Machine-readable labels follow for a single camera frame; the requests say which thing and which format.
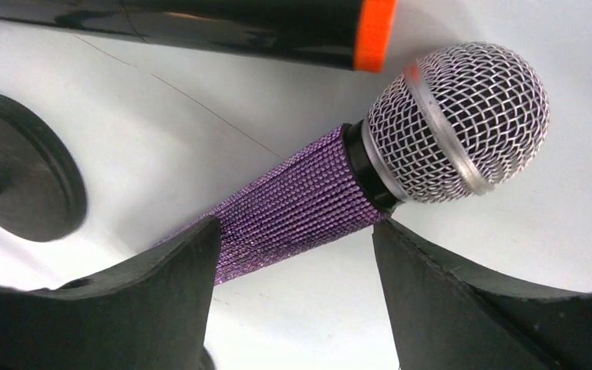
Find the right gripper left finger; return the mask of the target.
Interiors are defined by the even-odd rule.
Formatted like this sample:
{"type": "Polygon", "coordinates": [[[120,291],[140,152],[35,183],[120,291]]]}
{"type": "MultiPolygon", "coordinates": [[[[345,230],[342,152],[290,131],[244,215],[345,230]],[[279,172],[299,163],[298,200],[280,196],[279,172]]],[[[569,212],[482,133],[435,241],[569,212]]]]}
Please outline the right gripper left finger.
{"type": "Polygon", "coordinates": [[[220,223],[55,290],[0,287],[0,369],[212,369],[204,336],[220,223]]]}

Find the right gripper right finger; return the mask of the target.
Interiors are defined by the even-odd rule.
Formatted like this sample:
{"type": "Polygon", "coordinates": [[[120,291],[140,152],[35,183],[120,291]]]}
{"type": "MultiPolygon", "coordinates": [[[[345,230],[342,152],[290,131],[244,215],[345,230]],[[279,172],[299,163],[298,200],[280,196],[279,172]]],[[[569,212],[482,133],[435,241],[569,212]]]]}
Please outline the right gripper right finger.
{"type": "Polygon", "coordinates": [[[592,293],[501,274],[394,220],[375,259],[403,369],[592,369],[592,293]]]}

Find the black fork clip stand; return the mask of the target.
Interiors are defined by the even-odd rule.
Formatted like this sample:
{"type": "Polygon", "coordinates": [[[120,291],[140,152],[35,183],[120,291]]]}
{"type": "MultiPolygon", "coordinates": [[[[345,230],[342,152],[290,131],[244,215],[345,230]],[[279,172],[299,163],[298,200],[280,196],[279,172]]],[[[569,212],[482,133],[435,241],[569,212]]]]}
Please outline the black fork clip stand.
{"type": "Polygon", "coordinates": [[[81,173],[52,129],[0,94],[0,228],[49,242],[79,229],[87,213],[81,173]]]}

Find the purple glitter microphone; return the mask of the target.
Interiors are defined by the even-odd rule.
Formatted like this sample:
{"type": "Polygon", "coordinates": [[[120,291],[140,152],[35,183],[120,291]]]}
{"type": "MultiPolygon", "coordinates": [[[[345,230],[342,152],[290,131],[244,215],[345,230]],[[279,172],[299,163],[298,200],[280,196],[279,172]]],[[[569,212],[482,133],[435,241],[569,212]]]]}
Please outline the purple glitter microphone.
{"type": "Polygon", "coordinates": [[[222,284],[388,218],[403,203],[489,193],[540,150],[550,122],[533,67],[488,42],[417,59],[343,124],[208,211],[222,284]]]}

